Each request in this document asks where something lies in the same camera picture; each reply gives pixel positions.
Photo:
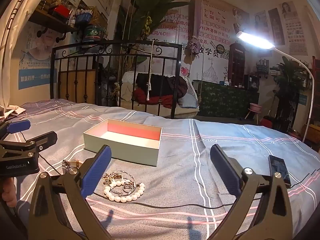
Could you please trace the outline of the person's left hand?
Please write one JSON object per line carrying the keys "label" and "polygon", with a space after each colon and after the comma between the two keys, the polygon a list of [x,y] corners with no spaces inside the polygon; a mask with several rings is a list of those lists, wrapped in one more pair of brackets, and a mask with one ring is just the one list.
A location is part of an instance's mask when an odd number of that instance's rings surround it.
{"label": "person's left hand", "polygon": [[8,207],[14,208],[17,205],[16,187],[13,178],[5,178],[1,182],[1,189],[3,190],[2,199],[6,202]]}

